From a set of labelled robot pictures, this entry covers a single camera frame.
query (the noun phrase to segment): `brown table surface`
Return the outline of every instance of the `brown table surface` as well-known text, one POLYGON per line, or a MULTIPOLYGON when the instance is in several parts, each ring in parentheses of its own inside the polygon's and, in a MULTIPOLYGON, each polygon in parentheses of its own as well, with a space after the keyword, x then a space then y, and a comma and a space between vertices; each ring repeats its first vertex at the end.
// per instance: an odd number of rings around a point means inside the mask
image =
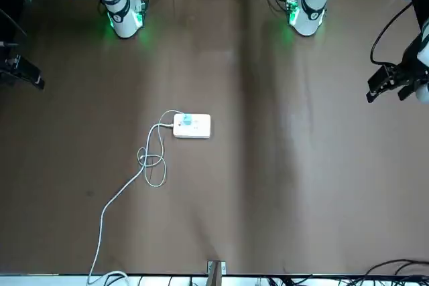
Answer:
MULTIPOLYGON (((0 271, 87 273, 101 208, 168 109, 211 114, 212 138, 163 131, 167 183, 141 177, 108 209, 96 271, 362 273, 429 257, 429 108, 365 98, 369 50, 406 2, 329 0, 302 38, 265 0, 150 0, 129 40, 97 3, 34 0, 22 19, 46 89, 0 92, 0 271)), ((375 56, 398 62, 418 32, 411 9, 375 56)))

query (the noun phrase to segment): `power strip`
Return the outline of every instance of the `power strip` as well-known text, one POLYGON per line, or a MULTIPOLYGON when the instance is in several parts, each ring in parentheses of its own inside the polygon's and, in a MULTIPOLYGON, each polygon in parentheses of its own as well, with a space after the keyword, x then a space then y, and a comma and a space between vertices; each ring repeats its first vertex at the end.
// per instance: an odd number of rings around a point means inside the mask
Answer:
POLYGON ((210 138, 211 117, 208 114, 176 114, 173 135, 179 139, 210 138))

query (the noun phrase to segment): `socket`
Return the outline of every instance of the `socket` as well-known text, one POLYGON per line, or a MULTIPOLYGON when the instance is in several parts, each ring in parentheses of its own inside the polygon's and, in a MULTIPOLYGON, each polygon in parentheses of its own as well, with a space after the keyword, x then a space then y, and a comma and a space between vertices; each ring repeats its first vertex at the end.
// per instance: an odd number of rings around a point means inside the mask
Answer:
POLYGON ((173 118, 173 135, 179 139, 210 138, 211 117, 208 114, 176 114, 173 118))

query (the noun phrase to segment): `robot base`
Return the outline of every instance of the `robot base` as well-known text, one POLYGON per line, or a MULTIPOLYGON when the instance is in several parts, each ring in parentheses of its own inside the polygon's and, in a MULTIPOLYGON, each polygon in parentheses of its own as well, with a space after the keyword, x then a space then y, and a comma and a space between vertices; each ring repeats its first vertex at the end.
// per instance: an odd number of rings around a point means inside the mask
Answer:
POLYGON ((107 14, 112 28, 120 38, 130 38, 144 25, 146 12, 145 2, 142 0, 129 0, 129 4, 128 12, 125 14, 122 21, 117 21, 119 19, 115 19, 115 16, 111 17, 107 14))
POLYGON ((316 20, 310 20, 307 14, 302 9, 302 0, 296 0, 298 4, 297 10, 290 16, 289 24, 303 36, 313 35, 318 27, 322 24, 324 12, 316 20))

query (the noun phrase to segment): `white cable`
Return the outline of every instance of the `white cable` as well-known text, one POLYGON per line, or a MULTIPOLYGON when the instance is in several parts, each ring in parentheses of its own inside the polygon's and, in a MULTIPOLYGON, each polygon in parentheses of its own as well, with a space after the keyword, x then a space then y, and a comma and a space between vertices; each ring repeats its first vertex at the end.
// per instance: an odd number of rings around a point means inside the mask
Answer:
POLYGON ((97 283, 98 281, 100 281, 101 279, 103 279, 103 278, 109 278, 110 276, 112 276, 112 275, 121 275, 121 276, 124 276, 124 278, 125 278, 125 282, 127 283, 127 285, 129 285, 129 279, 128 279, 128 276, 127 276, 127 274, 126 273, 124 273, 123 271, 111 271, 110 273, 107 273, 107 274, 105 274, 105 275, 103 275, 103 276, 101 276, 101 277, 99 277, 99 278, 97 278, 97 279, 95 279, 94 281, 90 281, 90 278, 91 278, 91 275, 93 274, 93 271, 94 271, 94 266, 95 266, 95 263, 97 262, 97 258, 98 258, 98 256, 99 256, 99 251, 100 251, 100 245, 101 245, 101 235, 102 235, 102 232, 103 232, 103 218, 104 218, 104 216, 105 216, 105 212, 106 212, 106 209, 107 209, 107 207, 109 207, 111 204, 112 204, 112 202, 114 202, 115 200, 116 200, 116 198, 118 198, 119 197, 119 195, 125 190, 125 189, 127 189, 127 187, 130 185, 130 184, 132 184, 133 183, 133 181, 135 180, 135 179, 137 179, 137 177, 139 176, 139 175, 141 175, 141 173, 142 172, 144 172, 144 175, 145 175, 145 179, 146 179, 146 182, 151 186, 151 187, 154 187, 154 188, 158 188, 158 187, 160 187, 160 186, 162 186, 163 184, 164 184, 164 182, 166 181, 166 170, 167 170, 167 164, 166 164, 166 160, 164 160, 164 144, 162 143, 162 138, 161 138, 161 133, 160 133, 160 127, 167 127, 167 128, 172 128, 173 127, 173 124, 164 124, 164 123, 161 123, 161 121, 162 121, 162 118, 164 117, 164 115, 165 114, 167 114, 167 113, 170 113, 170 112, 175 112, 175 113, 180 113, 180 114, 183 114, 182 112, 180 112, 180 111, 176 111, 176 110, 168 110, 168 111, 166 111, 161 117, 160 117, 160 120, 159 120, 159 122, 157 123, 157 124, 154 124, 151 128, 150 128, 150 130, 149 130, 149 133, 147 134, 147 139, 146 139, 146 147, 141 147, 138 151, 137 151, 137 160, 138 160, 138 162, 139 162, 139 164, 140 164, 140 166, 141 166, 141 168, 139 169, 139 171, 137 171, 137 173, 130 179, 130 180, 128 180, 128 182, 126 183, 126 184, 124 184, 123 185, 123 187, 106 203, 106 205, 104 206, 104 208, 103 208, 103 210, 101 211, 101 216, 100 216, 100 230, 99 230, 99 241, 98 241, 98 243, 97 243, 97 250, 95 251, 95 256, 94 256, 94 261, 93 261, 93 264, 91 265, 91 269, 90 269, 90 271, 89 271, 89 274, 88 274, 88 278, 86 279, 86 285, 88 286, 88 285, 94 285, 95 283, 97 283), (159 140, 160 140, 160 145, 161 145, 161 155, 157 155, 157 154, 149 154, 148 153, 148 151, 149 151, 149 141, 150 141, 150 137, 151 137, 151 134, 152 134, 152 132, 154 131, 154 129, 155 128, 158 128, 158 138, 159 138, 159 140), (139 152, 141 151, 141 150, 144 150, 145 151, 145 153, 144 153, 144 155, 142 155, 142 156, 140 156, 139 157, 139 152), (156 161, 156 162, 154 162, 154 163, 151 163, 151 164, 147 164, 147 159, 148 158, 150 158, 150 157, 157 157, 158 158, 158 160, 156 161), (162 176, 162 181, 161 181, 161 183, 160 184, 158 184, 158 185, 155 185, 155 184, 151 184, 150 182, 149 182, 149 180, 148 180, 148 178, 147 178, 147 176, 146 176, 146 168, 147 167, 155 167, 157 164, 159 164, 160 162, 163 162, 164 163, 164 175, 162 176))

